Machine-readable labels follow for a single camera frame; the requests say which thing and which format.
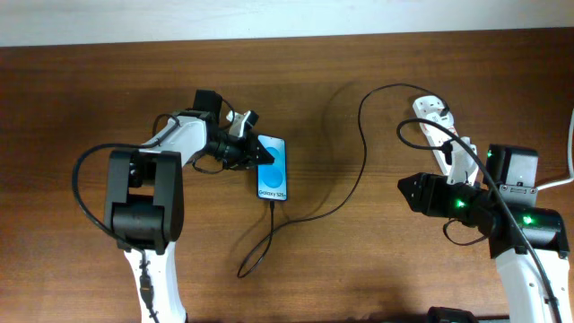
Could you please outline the blue Galaxy smartphone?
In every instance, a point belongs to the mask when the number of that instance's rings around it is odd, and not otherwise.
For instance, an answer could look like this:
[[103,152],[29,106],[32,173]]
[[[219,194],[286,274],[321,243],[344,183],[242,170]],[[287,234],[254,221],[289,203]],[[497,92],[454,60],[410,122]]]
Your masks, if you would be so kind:
[[274,162],[257,166],[257,196],[262,199],[288,199],[286,144],[282,138],[259,135],[259,142],[274,157]]

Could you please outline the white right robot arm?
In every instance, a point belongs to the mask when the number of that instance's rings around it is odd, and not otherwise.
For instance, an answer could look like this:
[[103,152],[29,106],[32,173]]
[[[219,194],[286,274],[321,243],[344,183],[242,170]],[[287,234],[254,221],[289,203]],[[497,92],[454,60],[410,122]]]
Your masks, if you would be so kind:
[[571,322],[570,248],[561,215],[535,205],[537,151],[492,144],[485,168],[493,188],[417,173],[397,187],[412,211],[477,229],[489,241],[512,322]]

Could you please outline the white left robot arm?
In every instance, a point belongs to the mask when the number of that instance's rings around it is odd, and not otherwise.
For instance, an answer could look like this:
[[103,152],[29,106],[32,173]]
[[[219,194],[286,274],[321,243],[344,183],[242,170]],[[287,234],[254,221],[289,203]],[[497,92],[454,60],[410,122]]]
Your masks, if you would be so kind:
[[255,111],[230,111],[220,124],[226,100],[199,90],[191,108],[166,115],[152,138],[109,156],[104,225],[120,240],[131,267],[143,322],[185,322],[178,291],[176,242],[185,218],[182,170],[206,155],[224,170],[250,170],[274,161],[252,129]]

